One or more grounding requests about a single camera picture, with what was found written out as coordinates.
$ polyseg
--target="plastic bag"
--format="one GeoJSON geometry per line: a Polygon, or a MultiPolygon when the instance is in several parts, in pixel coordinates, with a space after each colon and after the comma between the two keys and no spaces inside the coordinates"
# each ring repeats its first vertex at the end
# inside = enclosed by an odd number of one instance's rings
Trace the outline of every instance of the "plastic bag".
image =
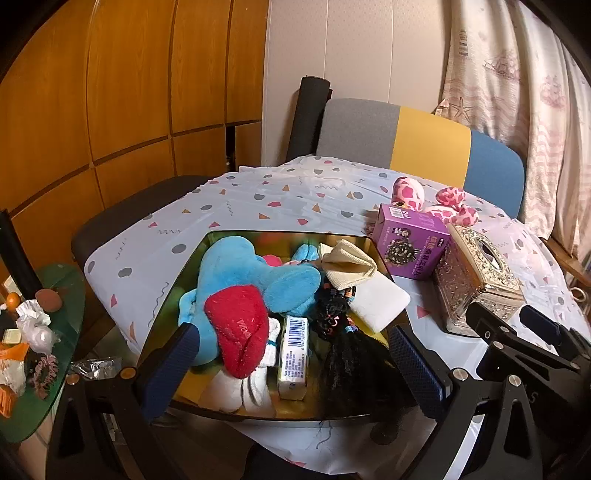
{"type": "Polygon", "coordinates": [[[20,397],[27,381],[24,359],[29,350],[26,343],[9,347],[0,343],[0,414],[10,416],[16,397],[20,397]]]}
{"type": "Polygon", "coordinates": [[[36,300],[25,300],[17,307],[19,320],[24,320],[26,317],[32,317],[37,320],[39,325],[49,325],[51,319],[47,313],[43,311],[41,305],[36,300]]]}
{"type": "Polygon", "coordinates": [[[23,339],[31,346],[36,353],[51,355],[53,344],[59,339],[47,325],[39,324],[39,320],[25,316],[17,320],[17,327],[22,333],[23,339]]]}

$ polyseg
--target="table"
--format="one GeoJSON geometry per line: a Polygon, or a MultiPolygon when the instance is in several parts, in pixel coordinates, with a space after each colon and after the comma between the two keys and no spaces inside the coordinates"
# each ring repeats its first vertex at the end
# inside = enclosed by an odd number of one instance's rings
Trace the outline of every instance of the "table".
{"type": "MultiPolygon", "coordinates": [[[[140,353],[175,279],[207,233],[258,230],[364,235],[375,222],[379,204],[390,203],[392,185],[400,175],[403,173],[311,155],[279,167],[241,167],[240,172],[209,181],[114,237],[89,257],[85,274],[129,347],[140,353]]],[[[426,204],[435,204],[435,194],[444,185],[415,178],[425,188],[426,204]]],[[[591,339],[560,268],[542,242],[525,225],[485,200],[469,194],[467,203],[479,212],[480,222],[474,228],[487,235],[505,256],[526,301],[591,339]]],[[[486,343],[450,335],[440,327],[440,306],[431,282],[395,280],[410,293],[407,313],[419,340],[439,353],[450,368],[463,367],[476,376],[486,343]]],[[[521,326],[517,317],[509,322],[522,338],[553,349],[521,326]]],[[[384,478],[392,478],[406,468],[416,454],[413,449],[424,440],[423,434],[428,434],[419,416],[405,422],[401,431],[408,432],[406,437],[400,436],[388,446],[372,443],[371,424],[340,426],[331,422],[284,428],[284,424],[243,421],[233,426],[282,458],[312,470],[367,475],[379,470],[384,478]]],[[[479,424],[474,422],[447,478],[458,478],[478,431],[479,424]]]]}
{"type": "Polygon", "coordinates": [[[0,417],[0,434],[8,443],[19,443],[30,437],[48,415],[61,391],[82,328],[85,284],[78,268],[51,264],[39,269],[37,275],[44,288],[57,291],[63,300],[60,310],[50,315],[50,328],[60,338],[53,347],[59,372],[45,400],[39,399],[33,387],[28,385],[25,393],[18,398],[12,416],[9,419],[0,417]]]}

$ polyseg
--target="wall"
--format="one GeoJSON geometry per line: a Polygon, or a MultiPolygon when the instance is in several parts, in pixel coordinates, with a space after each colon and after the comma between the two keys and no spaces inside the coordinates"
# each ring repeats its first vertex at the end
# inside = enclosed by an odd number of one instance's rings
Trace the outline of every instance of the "wall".
{"type": "Polygon", "coordinates": [[[435,110],[450,35],[447,0],[271,0],[265,58],[263,161],[285,160],[300,80],[333,98],[435,110]]]}
{"type": "Polygon", "coordinates": [[[69,0],[35,32],[0,83],[0,208],[34,267],[72,262],[74,233],[139,190],[227,170],[226,132],[260,132],[267,11],[69,0]]]}

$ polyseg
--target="patterned tablecloth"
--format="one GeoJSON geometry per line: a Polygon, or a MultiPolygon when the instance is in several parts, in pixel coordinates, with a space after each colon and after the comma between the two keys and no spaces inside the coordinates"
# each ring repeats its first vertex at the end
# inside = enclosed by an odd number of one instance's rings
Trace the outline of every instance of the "patterned tablecloth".
{"type": "MultiPolygon", "coordinates": [[[[129,347],[140,353],[170,287],[208,232],[268,230],[364,235],[368,225],[375,222],[379,204],[390,202],[392,185],[400,175],[337,158],[313,156],[296,158],[279,167],[241,167],[240,172],[211,180],[148,215],[100,247],[86,262],[86,278],[129,347]]],[[[425,188],[426,204],[434,205],[435,193],[444,185],[416,178],[425,188]]],[[[484,233],[505,256],[527,303],[591,339],[591,330],[574,303],[560,268],[542,242],[496,206],[471,194],[467,203],[480,216],[473,228],[484,233]]],[[[407,311],[422,343],[438,352],[449,367],[463,367],[477,377],[476,366],[486,343],[440,329],[440,305],[431,282],[402,277],[395,280],[410,293],[412,301],[407,311]]],[[[509,323],[520,337],[554,351],[523,327],[518,315],[509,323]]],[[[400,460],[402,452],[395,453],[392,446],[372,444],[369,431],[365,432],[363,442],[355,442],[354,452],[335,455],[333,449],[342,439],[338,432],[333,432],[331,441],[320,446],[314,441],[318,435],[321,439],[328,436],[319,433],[324,428],[308,432],[308,440],[301,436],[311,429],[247,425],[238,428],[279,455],[326,473],[357,471],[369,478],[378,470],[392,478],[393,471],[407,464],[400,460]],[[364,453],[367,445],[372,448],[371,456],[364,453]]],[[[474,422],[446,478],[458,478],[478,428],[474,422]]]]}

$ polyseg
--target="black doll hair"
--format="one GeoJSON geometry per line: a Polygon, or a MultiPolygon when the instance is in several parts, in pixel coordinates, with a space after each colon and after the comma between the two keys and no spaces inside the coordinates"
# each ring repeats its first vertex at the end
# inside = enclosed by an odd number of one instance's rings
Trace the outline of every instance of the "black doll hair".
{"type": "Polygon", "coordinates": [[[322,417],[382,417],[411,406],[412,395],[388,349],[347,316],[351,297],[347,290],[339,292],[325,283],[311,315],[312,329],[330,342],[319,376],[322,417]]]}

